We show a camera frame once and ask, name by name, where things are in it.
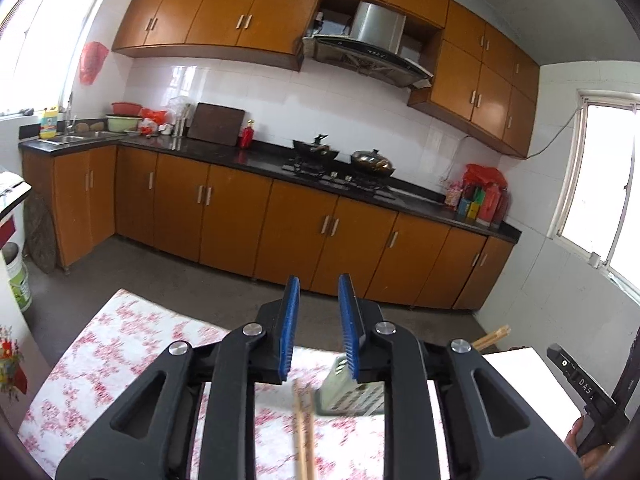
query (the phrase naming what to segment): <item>ceiling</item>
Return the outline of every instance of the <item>ceiling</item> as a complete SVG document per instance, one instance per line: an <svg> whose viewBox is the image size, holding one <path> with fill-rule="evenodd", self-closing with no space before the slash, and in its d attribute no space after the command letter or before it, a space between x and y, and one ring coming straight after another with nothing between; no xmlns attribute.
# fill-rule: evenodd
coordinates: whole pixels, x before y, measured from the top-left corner
<svg viewBox="0 0 640 480"><path fill-rule="evenodd" d="M640 61L640 40L615 0L484 0L539 64Z"/></svg>

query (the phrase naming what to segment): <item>cutting board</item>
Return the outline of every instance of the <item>cutting board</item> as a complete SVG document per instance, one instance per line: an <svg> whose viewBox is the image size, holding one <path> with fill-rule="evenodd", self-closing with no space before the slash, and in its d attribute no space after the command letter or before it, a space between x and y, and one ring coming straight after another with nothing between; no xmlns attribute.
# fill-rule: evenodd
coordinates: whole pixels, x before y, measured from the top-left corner
<svg viewBox="0 0 640 480"><path fill-rule="evenodd" d="M198 103L187 137L235 146L244 120L244 110Z"/></svg>

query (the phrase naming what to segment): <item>red plastic bag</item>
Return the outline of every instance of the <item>red plastic bag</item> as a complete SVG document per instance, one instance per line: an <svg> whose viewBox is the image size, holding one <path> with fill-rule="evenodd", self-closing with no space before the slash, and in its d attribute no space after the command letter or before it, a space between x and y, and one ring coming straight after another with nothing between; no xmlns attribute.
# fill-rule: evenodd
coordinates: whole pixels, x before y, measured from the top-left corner
<svg viewBox="0 0 640 480"><path fill-rule="evenodd" d="M109 49L98 41L91 41L82 48L82 54L80 55L80 82L83 85L94 84L108 53Z"/></svg>
<svg viewBox="0 0 640 480"><path fill-rule="evenodd" d="M158 126L166 123L166 110L153 111L151 108L142 108L140 117L143 119L151 119Z"/></svg>
<svg viewBox="0 0 640 480"><path fill-rule="evenodd" d="M507 181L498 168L486 168L479 164L466 165L462 182L465 184L477 184L482 187L486 187L495 182L500 187L507 187Z"/></svg>

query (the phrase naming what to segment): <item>human hand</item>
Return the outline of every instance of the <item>human hand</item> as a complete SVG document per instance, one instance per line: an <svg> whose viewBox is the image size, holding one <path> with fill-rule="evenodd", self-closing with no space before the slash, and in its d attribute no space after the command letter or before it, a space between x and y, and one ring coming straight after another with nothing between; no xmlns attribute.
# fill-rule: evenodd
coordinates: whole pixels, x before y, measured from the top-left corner
<svg viewBox="0 0 640 480"><path fill-rule="evenodd" d="M582 429L583 423L584 417L582 416L574 422L574 426L571 428L571 431L567 433L567 436L564 440L564 443L567 444L567 446L569 446L574 453L578 451L578 445L575 441L575 437ZM596 470L600 461L609 452L609 449L611 449L611 446L609 446L609 444L603 444L602 446L598 446L580 457L580 463L582 464L582 469L584 469L584 475L587 478Z"/></svg>

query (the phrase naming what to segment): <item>window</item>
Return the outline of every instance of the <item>window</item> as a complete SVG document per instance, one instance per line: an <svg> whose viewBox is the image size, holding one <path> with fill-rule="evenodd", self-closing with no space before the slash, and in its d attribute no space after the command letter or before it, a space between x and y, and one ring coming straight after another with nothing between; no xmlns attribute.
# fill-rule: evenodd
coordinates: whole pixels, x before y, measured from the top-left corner
<svg viewBox="0 0 640 480"><path fill-rule="evenodd" d="M585 98L558 235L640 290L640 101Z"/></svg>
<svg viewBox="0 0 640 480"><path fill-rule="evenodd" d="M10 9L0 5L5 14L0 14L0 112L62 104L96 2L13 0Z"/></svg>

